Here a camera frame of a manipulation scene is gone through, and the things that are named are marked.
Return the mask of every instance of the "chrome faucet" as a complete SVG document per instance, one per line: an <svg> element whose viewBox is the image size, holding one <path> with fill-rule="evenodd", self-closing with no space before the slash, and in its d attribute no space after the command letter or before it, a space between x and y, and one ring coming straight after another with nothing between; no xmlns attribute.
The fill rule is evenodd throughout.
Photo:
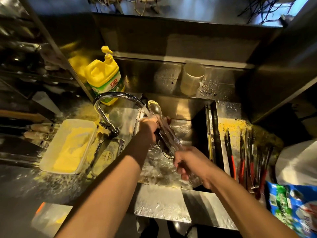
<svg viewBox="0 0 317 238"><path fill-rule="evenodd" d="M139 108L143 108L145 106L145 103L138 99L137 97L134 97L131 94L127 94L124 92L106 92L106 93L102 93L100 95L98 95L94 101L93 101L93 106L95 107L97 113L100 116L100 125L106 129L108 129L110 131L110 135L112 137L116 137L118 136L118 134L120 133L120 129L116 128L111 121L107 118L107 116L105 115L105 113L102 111L101 107L100 107L100 102L103 99L106 98L124 98L127 100L130 100L132 102L134 102Z"/></svg>

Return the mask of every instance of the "yellow bottle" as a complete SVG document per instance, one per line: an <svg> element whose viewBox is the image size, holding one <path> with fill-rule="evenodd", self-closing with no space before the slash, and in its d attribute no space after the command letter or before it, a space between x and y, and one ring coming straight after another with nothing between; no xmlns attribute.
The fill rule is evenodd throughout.
<svg viewBox="0 0 317 238"><path fill-rule="evenodd" d="M85 77L96 93L99 95L105 92L124 91L123 78L121 78L118 64L112 57L112 51L108 46L101 48L105 53L105 61L94 60L85 68ZM117 98L107 98L102 101L105 105L112 105L117 101Z"/></svg>

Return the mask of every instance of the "stainless steel sink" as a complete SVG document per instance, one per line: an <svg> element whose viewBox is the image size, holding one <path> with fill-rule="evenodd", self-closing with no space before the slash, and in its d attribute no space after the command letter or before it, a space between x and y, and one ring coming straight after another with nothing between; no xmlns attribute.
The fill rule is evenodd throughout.
<svg viewBox="0 0 317 238"><path fill-rule="evenodd" d="M211 112L209 110L213 100L158 94L144 94L142 98L145 103L148 100L154 100L160 105L163 115L172 119L170 127L183 145L195 146L212 160ZM139 130L138 121L134 134ZM158 140L150 147L139 182L192 189L189 182L181 180L180 175L175 172L173 157L169 155L161 142Z"/></svg>

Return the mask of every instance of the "bottle label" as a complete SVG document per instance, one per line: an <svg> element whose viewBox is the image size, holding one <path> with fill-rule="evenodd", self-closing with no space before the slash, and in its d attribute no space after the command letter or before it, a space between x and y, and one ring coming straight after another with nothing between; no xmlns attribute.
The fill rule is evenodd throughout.
<svg viewBox="0 0 317 238"><path fill-rule="evenodd" d="M100 87L92 86L93 91L96 95L99 95L101 93L105 92L121 92L124 89L124 83L123 79L121 78L120 71L118 71L112 79L110 79L108 82L106 82L104 85L101 85ZM102 100L104 103L108 103L114 98L106 98Z"/></svg>

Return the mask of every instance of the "hand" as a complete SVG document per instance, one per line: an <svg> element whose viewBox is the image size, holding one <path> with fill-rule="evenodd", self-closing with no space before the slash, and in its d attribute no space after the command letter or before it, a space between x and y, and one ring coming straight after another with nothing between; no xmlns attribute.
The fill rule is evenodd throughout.
<svg viewBox="0 0 317 238"><path fill-rule="evenodd" d="M140 120L140 132L151 132L151 138L153 143L155 142L155 134L154 132L158 128L157 118L156 116L152 116L150 118L143 118Z"/></svg>
<svg viewBox="0 0 317 238"><path fill-rule="evenodd" d="M211 172L212 168L216 166L196 147L184 147L185 151L177 151L174 158L174 166L177 168L177 173L181 175L182 180L188 180L188 174L185 169L179 167L178 164L183 161L188 166L188 168L199 176L203 181L204 187L211 189L211 185L207 180L208 174Z"/></svg>

